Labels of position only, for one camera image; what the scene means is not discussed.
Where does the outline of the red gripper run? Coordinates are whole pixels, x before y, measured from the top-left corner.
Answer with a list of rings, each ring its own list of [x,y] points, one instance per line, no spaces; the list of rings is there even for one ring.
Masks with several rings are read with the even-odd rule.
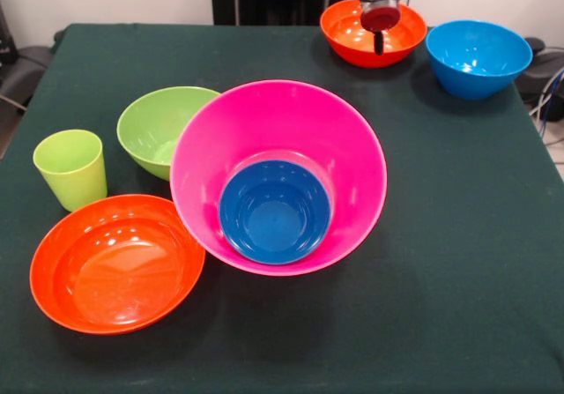
[[[360,23],[362,27],[374,33],[374,49],[378,56],[384,51],[384,37],[382,31],[395,26],[401,17],[400,10],[396,6],[374,6],[362,4]]]

